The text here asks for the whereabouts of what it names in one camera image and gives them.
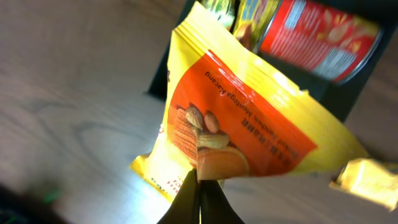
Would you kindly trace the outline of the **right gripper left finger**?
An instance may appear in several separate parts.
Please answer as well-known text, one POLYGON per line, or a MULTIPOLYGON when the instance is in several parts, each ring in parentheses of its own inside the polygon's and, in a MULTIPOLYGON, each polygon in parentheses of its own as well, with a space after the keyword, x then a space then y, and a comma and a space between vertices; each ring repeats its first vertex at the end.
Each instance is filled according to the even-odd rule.
POLYGON ((183 184, 170 208, 157 222, 158 224, 199 224, 200 223, 200 187, 197 171, 188 172, 183 184))

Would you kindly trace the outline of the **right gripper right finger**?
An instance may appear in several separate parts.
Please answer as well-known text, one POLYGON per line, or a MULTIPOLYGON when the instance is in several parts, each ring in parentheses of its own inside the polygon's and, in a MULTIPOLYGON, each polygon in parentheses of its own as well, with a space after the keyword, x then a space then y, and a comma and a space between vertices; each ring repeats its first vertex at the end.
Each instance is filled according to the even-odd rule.
POLYGON ((201 181, 200 190, 202 224, 244 224, 216 180, 201 181))

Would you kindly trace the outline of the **yellow orange snack packet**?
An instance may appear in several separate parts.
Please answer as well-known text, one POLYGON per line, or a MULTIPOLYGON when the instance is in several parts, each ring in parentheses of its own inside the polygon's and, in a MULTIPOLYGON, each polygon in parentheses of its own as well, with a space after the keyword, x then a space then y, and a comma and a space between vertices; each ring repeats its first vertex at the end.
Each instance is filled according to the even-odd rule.
POLYGON ((131 169, 167 200, 199 180, 334 170, 367 157, 307 92, 246 50, 199 2, 172 31, 165 110, 153 150, 131 169))

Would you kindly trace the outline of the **plain yellow snack packet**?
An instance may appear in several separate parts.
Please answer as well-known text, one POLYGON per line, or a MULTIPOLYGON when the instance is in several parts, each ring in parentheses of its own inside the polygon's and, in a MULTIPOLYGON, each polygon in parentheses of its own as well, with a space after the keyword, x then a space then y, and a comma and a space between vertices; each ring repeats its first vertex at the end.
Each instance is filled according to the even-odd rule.
POLYGON ((374 159, 349 161, 330 188, 382 205, 397 208, 397 164, 374 159))

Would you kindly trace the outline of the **dark green box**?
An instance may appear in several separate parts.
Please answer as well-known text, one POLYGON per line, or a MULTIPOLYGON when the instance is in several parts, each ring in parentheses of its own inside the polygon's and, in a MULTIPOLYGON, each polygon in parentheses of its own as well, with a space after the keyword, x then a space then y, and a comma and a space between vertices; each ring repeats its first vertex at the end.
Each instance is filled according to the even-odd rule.
POLYGON ((227 30, 200 1, 187 1, 180 14, 176 30, 184 30, 190 37, 209 41, 212 49, 221 47, 233 58, 245 59, 247 56, 252 56, 257 59, 259 66, 269 66, 282 72, 299 89, 307 90, 311 97, 339 120, 345 120, 349 115, 397 28, 396 1, 315 1, 374 22, 383 31, 380 43, 366 65, 347 82, 334 83, 271 55, 262 54, 259 49, 257 53, 246 49, 233 35, 240 2, 235 1, 235 20, 231 29, 227 30))

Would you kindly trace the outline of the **green orange snack packet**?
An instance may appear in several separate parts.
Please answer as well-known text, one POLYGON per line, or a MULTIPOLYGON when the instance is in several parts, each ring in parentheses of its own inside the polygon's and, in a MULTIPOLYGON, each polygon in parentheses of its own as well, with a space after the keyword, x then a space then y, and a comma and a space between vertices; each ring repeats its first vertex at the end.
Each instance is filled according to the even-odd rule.
POLYGON ((227 30, 230 30, 235 20, 235 0, 201 0, 201 4, 227 30))

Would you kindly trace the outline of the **red chips can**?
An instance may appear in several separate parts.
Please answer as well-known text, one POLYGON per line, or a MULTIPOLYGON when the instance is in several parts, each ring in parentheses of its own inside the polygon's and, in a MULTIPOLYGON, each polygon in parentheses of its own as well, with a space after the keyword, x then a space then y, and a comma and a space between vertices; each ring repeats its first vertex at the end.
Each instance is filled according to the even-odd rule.
POLYGON ((315 1, 283 0, 259 51, 334 83, 345 83, 368 62, 383 35, 374 22, 315 1))

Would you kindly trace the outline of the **yellow brown snack packet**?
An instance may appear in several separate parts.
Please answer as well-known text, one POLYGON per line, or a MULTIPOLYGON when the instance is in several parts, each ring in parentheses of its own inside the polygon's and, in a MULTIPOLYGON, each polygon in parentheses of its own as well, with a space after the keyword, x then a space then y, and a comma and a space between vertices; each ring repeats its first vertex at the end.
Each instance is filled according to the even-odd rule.
POLYGON ((257 53, 265 30, 275 14, 279 0, 242 0, 233 35, 248 50, 257 53))

